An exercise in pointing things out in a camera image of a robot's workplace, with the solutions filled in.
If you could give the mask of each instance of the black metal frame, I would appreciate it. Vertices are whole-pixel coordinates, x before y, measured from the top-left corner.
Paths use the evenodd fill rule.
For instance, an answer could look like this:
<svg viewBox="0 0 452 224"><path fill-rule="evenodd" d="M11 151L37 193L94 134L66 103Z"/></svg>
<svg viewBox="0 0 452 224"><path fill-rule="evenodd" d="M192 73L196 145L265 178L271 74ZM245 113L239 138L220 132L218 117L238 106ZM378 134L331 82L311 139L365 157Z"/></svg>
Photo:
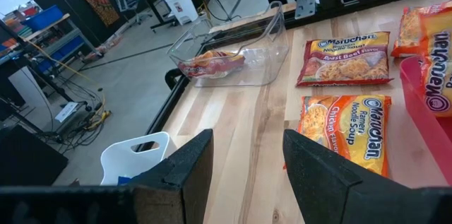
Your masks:
<svg viewBox="0 0 452 224"><path fill-rule="evenodd" d="M285 27L287 29L296 28L302 25L306 25L309 23L318 22L320 20L325 20L329 18L334 18L337 16L342 16L348 13L352 13L355 11L361 11L364 9L372 8L375 6L380 6L382 4L387 4L392 1L398 0L343 0L344 6L341 8L331 9L327 11L317 11L314 15L302 18L299 20L295 20L295 11L288 11L284 13L285 17ZM214 36L214 41L216 43L224 42L228 44L232 44L235 42L243 42L246 39L250 39L253 37L258 37L264 30L263 22L265 19L257 20L252 23L248 23L237 28L224 30L218 32ZM203 48L199 51L198 54L205 51ZM171 78L171 75L168 75L165 80L174 82L175 79ZM185 76L181 76L181 78L177 81L175 86L172 88L172 92L169 97L165 101L164 105L158 112L157 116L154 118L152 123L150 124L147 134L152 134L155 132L159 132L163 129L167 119L170 117L172 110L175 108L179 98L182 96L182 93L185 90L185 87L189 84L189 79ZM141 146L141 149L147 149L150 146Z"/></svg>

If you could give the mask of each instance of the pink container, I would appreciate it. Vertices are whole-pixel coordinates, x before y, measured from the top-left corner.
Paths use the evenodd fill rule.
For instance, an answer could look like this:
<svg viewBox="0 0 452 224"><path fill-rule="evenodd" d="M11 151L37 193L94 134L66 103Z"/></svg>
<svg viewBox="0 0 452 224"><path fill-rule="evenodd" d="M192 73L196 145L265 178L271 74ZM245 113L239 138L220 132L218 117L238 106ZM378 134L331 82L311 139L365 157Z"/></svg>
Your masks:
<svg viewBox="0 0 452 224"><path fill-rule="evenodd" d="M446 181L452 185L452 117L436 118L418 94L419 61L419 57L410 57L400 63L405 105Z"/></svg>

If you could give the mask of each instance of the metal bracket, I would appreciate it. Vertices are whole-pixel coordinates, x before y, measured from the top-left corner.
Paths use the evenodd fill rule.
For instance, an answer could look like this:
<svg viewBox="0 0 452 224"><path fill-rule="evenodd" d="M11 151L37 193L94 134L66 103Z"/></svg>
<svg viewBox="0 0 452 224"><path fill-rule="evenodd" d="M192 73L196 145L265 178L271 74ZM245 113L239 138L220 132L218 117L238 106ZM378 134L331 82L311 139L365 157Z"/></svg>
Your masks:
<svg viewBox="0 0 452 224"><path fill-rule="evenodd" d="M316 13L316 0L297 0L295 20L312 16Z"/></svg>

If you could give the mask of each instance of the wooden table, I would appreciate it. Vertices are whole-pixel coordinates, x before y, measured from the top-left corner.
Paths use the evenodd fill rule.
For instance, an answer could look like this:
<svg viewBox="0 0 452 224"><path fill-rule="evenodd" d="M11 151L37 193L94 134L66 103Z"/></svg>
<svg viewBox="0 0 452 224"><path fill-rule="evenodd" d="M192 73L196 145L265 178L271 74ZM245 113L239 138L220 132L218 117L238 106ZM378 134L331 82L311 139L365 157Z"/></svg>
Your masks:
<svg viewBox="0 0 452 224"><path fill-rule="evenodd" d="M305 95L384 94L393 99L387 154L391 179L409 187L446 185L419 131L405 110L399 59L390 58L393 81L379 86L296 88L304 44L318 38L391 31L390 51L405 6L448 0L402 0L287 31L291 50L276 80L262 87L187 86L167 121L182 146L202 129L213 128L214 163L205 223L303 223L283 170L283 130L299 121Z"/></svg>

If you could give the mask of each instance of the white plastic basket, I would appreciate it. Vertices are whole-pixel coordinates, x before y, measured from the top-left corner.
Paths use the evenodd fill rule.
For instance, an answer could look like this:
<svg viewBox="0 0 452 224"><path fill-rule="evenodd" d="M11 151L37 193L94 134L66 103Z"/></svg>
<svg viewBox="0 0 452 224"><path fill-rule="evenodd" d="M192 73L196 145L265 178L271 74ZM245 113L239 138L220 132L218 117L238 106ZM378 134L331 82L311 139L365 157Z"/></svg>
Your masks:
<svg viewBox="0 0 452 224"><path fill-rule="evenodd" d="M156 142L158 147L136 153L132 147L142 143ZM118 185L118 177L135 177L156 166L175 152L177 147L166 132L133 138L114 143L100 156L104 169L101 185Z"/></svg>

